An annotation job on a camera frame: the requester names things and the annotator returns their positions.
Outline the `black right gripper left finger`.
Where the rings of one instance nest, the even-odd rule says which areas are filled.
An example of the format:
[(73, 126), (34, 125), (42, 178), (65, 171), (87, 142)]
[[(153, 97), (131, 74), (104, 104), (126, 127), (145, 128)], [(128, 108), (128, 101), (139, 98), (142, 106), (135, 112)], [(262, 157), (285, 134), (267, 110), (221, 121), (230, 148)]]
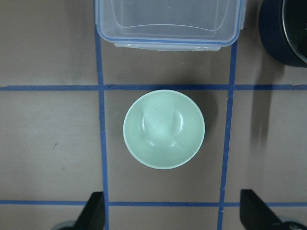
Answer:
[(73, 225), (74, 230), (103, 230), (106, 222), (104, 192), (93, 192)]

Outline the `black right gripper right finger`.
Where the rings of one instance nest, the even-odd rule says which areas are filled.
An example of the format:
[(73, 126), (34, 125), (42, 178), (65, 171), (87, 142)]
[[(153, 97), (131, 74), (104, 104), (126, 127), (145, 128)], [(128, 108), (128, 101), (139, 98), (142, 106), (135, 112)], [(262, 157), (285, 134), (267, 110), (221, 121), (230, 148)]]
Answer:
[(246, 230), (286, 230), (286, 225), (251, 189), (240, 191), (240, 221)]

